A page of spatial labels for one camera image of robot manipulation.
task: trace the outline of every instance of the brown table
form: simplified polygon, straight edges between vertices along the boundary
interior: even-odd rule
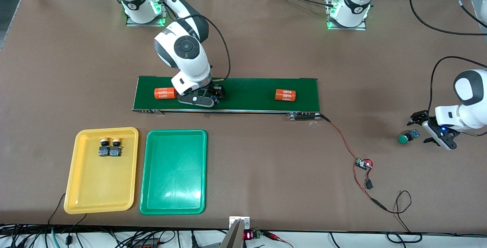
[[[406,146],[396,140],[411,129],[409,116],[426,108],[435,62],[451,54],[486,61],[484,38],[430,30],[407,0],[374,0],[365,32],[329,31],[322,7],[295,0],[188,2],[223,32],[232,77],[318,78],[322,112],[375,163],[370,194],[392,208],[398,191],[411,193],[401,216],[411,230],[487,232],[485,139],[463,135],[452,152],[421,139]],[[414,2],[437,27],[479,31],[456,0]],[[125,27],[115,0],[21,1],[0,52],[0,222],[47,222],[66,190],[80,130],[133,126],[141,137],[134,206],[89,214],[84,224],[222,228],[230,215],[249,215],[252,226],[266,229],[402,230],[357,187],[353,158],[325,121],[132,112],[137,75],[176,74],[153,50],[160,30]],[[204,47],[214,75],[224,75],[226,54],[214,30]],[[476,67],[450,60],[440,66],[433,106],[458,102],[452,82],[468,68]],[[143,216],[146,135],[175,128],[208,132],[206,210]],[[60,210],[53,222],[78,219]]]

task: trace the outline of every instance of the yellow tray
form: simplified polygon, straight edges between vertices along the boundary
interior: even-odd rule
[[[122,138],[121,155],[100,157],[101,137]],[[78,133],[64,199],[66,213],[129,209],[134,203],[138,141],[139,132],[133,127],[90,129]]]

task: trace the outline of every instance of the green tray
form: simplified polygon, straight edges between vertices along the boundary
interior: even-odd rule
[[[170,77],[139,76],[133,111],[143,113],[206,112],[206,113],[279,113],[290,111],[319,113],[318,80],[310,78],[228,78],[218,83],[225,87],[226,95],[211,108],[183,104],[177,99],[157,100],[154,89],[172,87]],[[275,89],[296,91],[296,101],[276,101]]]
[[[147,135],[140,212],[194,215],[205,209],[207,133],[152,130]]]

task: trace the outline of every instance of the orange cylinder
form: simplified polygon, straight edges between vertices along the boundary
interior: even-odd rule
[[[161,87],[154,89],[154,97],[158,100],[176,99],[174,87]]]
[[[296,91],[286,89],[275,90],[275,100],[277,101],[296,101]]]

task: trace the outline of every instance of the green button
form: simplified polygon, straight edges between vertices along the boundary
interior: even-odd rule
[[[397,137],[397,139],[402,144],[407,144],[407,142],[408,142],[407,137],[405,135],[400,135],[399,137]]]

